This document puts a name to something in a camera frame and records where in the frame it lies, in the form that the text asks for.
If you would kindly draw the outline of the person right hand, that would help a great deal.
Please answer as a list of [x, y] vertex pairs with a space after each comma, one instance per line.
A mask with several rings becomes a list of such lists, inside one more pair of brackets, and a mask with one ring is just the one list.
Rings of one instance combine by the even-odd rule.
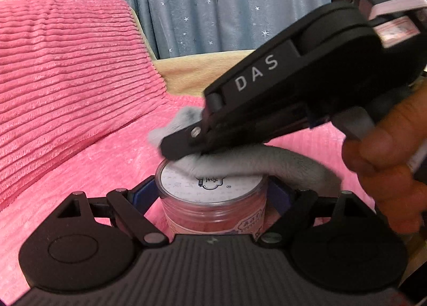
[[426, 83], [397, 104], [361, 141], [345, 139], [342, 159], [358, 175], [390, 227], [412, 234], [423, 224], [426, 185], [414, 180], [409, 159], [426, 140]]

